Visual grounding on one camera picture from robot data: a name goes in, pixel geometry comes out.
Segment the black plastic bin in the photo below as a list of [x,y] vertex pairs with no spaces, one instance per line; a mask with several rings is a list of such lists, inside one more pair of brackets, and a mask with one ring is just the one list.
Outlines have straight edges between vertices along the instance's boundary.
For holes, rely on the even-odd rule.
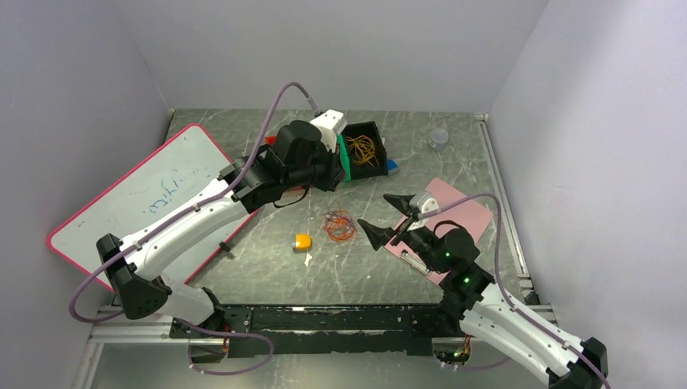
[[387,153],[375,122],[348,124],[341,134],[348,145],[351,181],[387,175]]

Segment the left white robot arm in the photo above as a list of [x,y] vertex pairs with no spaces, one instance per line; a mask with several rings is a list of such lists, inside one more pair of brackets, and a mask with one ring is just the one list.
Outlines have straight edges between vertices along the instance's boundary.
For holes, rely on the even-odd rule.
[[337,138],[347,124],[333,110],[309,122],[290,122],[274,143],[260,143],[236,159],[174,212],[123,239],[112,234],[99,239],[96,248],[109,265],[105,272],[123,314],[131,320],[164,314],[191,323],[202,336],[220,333],[225,310],[214,293],[165,270],[216,230],[276,204],[289,190],[335,190],[345,174]]

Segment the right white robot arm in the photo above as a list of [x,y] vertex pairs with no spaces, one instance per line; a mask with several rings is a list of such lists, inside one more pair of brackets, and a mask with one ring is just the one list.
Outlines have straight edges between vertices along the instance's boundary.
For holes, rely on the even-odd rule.
[[[395,228],[358,224],[374,250],[405,245],[425,270],[442,275],[442,300],[437,314],[439,329],[448,336],[461,331],[490,344],[528,369],[549,388],[608,388],[606,346],[594,337],[582,340],[536,314],[509,293],[498,274],[483,269],[467,228],[455,221],[425,221],[468,202],[468,198],[442,206],[430,194],[393,195],[384,199],[404,214]],[[437,230],[449,226],[442,235]]]

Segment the green plastic bin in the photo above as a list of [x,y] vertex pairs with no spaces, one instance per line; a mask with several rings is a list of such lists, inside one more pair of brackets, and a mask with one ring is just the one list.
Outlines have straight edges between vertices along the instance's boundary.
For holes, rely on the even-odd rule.
[[339,146],[339,157],[341,161],[341,165],[344,170],[344,182],[350,182],[352,180],[351,178],[351,167],[350,167],[350,157],[348,153],[348,145],[346,141],[344,140],[344,134],[340,134],[337,137],[337,142]]

